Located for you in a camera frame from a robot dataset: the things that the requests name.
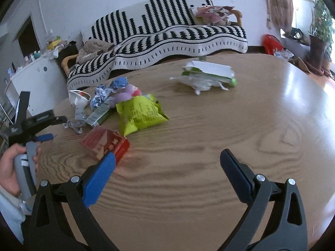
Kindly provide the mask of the light blue sleeve forearm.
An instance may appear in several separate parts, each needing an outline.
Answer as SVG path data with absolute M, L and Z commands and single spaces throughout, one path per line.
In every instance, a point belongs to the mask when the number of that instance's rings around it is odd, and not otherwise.
M 22 223 L 31 214 L 32 209 L 26 201 L 13 196 L 1 186 L 1 215 L 10 232 L 21 244 L 24 243 Z

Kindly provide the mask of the person's left hand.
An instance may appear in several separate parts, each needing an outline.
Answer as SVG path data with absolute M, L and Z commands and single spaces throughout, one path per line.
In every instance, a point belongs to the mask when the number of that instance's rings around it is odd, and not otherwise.
M 17 155 L 26 153 L 26 148 L 15 143 L 9 147 L 1 157 L 0 180 L 3 187 L 9 194 L 17 197 L 21 193 L 17 175 L 14 168 L 14 158 Z

